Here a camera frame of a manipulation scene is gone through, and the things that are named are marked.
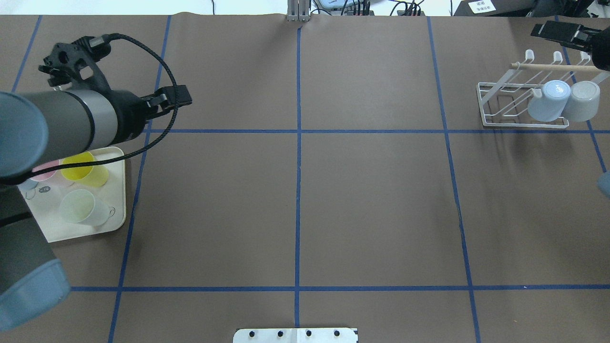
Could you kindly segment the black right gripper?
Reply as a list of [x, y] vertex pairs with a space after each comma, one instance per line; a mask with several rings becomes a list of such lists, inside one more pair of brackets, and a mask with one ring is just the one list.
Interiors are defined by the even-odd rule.
[[610, 71], [610, 29], [588, 28], [573, 22], [547, 21], [536, 24], [532, 37], [559, 43], [566, 48], [590, 48], [593, 65]]

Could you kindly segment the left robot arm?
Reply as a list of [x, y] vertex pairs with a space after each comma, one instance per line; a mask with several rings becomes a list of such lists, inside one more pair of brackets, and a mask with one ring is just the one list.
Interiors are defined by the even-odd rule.
[[[63, 302], [71, 287], [61, 261], [37, 223], [59, 206], [59, 187], [46, 181], [22, 191], [37, 166], [129, 141], [148, 120], [192, 98], [185, 85], [152, 95], [86, 89], [1, 93], [1, 330], [8, 331]], [[49, 195], [35, 191], [50, 187]]]

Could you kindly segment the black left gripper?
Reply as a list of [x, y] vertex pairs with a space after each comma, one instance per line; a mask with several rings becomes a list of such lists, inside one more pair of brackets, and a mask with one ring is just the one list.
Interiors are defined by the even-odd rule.
[[130, 91], [112, 91], [112, 106], [116, 113], [117, 129], [113, 144], [131, 141], [144, 130], [148, 120], [159, 117], [158, 107], [172, 110], [193, 103], [187, 85], [170, 85], [150, 95], [137, 96]]

